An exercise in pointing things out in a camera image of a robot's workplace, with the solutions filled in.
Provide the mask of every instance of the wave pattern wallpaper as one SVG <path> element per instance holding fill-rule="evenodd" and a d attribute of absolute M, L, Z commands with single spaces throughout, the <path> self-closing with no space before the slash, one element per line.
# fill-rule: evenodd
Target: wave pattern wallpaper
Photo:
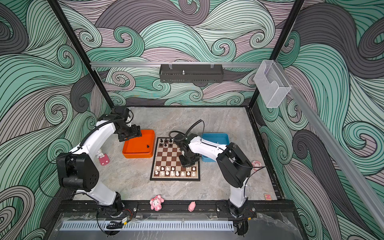
<path fill-rule="evenodd" d="M 41 170 L 109 111 L 47 1 L 0 0 L 0 239 L 44 237 L 59 200 Z M 69 194 L 56 164 L 41 187 Z"/>
<path fill-rule="evenodd" d="M 384 1 L 326 0 L 302 9 L 278 61 L 384 200 Z M 257 99 L 256 119 L 283 192 L 309 239 L 384 239 L 290 95 Z"/>
<path fill-rule="evenodd" d="M 59 0 L 91 61 L 260 62 L 294 0 Z M 321 2 L 311 0 L 307 5 Z M 161 83 L 159 68 L 99 68 L 115 104 L 248 105 L 256 69 L 222 83 Z"/>

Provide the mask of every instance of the pink plush toy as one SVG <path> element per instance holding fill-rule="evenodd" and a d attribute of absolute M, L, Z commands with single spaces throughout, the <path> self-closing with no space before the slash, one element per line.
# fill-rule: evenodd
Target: pink plush toy
<path fill-rule="evenodd" d="M 152 198 L 149 203 L 151 204 L 151 209 L 155 211 L 159 211 L 161 209 L 161 203 L 164 202 L 164 198 L 161 195 L 157 195 L 155 198 Z"/>
<path fill-rule="evenodd" d="M 188 206 L 188 211 L 192 212 L 193 210 L 195 210 L 195 207 L 196 207 L 196 203 L 191 202 Z"/>

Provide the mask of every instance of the black post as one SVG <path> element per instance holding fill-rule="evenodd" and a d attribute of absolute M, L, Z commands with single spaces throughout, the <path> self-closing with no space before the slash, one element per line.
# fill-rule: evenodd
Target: black post
<path fill-rule="evenodd" d="M 288 15 L 288 18 L 285 20 L 285 24 L 283 27 L 283 30 L 277 40 L 277 43 L 272 51 L 271 56 L 269 57 L 269 60 L 276 60 L 277 56 L 279 55 L 286 39 L 288 38 L 289 33 L 291 32 L 291 29 L 293 27 L 293 24 L 295 23 L 295 20 L 297 18 L 297 15 L 299 15 L 300 9 L 304 3 L 304 0 L 296 0 L 292 6 L 291 12 Z M 253 96 L 251 98 L 251 101 L 249 102 L 248 107 L 252 108 L 253 105 L 256 102 L 257 97 L 259 96 L 259 90 L 256 89 L 256 91 L 253 93 Z"/>
<path fill-rule="evenodd" d="M 76 49 L 77 53 L 79 54 L 81 60 L 87 67 L 87 70 L 93 80 L 95 81 L 97 87 L 100 89 L 101 94 L 104 96 L 105 100 L 107 101 L 109 107 L 112 109 L 114 107 L 114 104 L 112 102 L 111 97 L 109 96 L 107 90 L 105 89 L 103 82 L 101 81 L 99 75 L 95 70 L 92 69 L 90 64 L 90 59 L 88 58 L 86 52 L 82 48 L 79 39 L 76 37 L 76 34 L 74 33 L 68 19 L 65 17 L 63 10 L 61 9 L 59 3 L 57 0 L 47 0 L 49 5 L 51 6 L 53 12 L 55 13 L 57 19 L 59 20 L 60 24 L 62 25 L 64 31 L 67 33 L 69 39 L 71 40 L 74 48 Z"/>

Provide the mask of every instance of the blue plastic bin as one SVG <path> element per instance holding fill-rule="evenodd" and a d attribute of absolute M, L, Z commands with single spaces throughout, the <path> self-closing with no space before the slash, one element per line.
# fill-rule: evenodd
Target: blue plastic bin
<path fill-rule="evenodd" d="M 214 143 L 218 143 L 218 144 L 225 144 L 225 145 L 229 144 L 229 137 L 228 137 L 228 134 L 226 134 L 226 133 L 203 133 L 202 137 L 203 137 L 203 139 L 210 141 L 210 142 L 214 142 Z M 201 156 L 201 160 L 203 162 L 216 162 L 215 160 L 213 160 L 209 157 L 206 157 L 204 155 Z"/>

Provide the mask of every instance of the orange tray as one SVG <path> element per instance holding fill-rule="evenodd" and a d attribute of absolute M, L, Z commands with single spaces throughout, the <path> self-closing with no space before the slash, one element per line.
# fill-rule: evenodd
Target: orange tray
<path fill-rule="evenodd" d="M 153 156 L 155 144 L 155 131 L 141 130 L 141 137 L 125 141 L 122 154 L 126 158 L 150 158 Z"/>

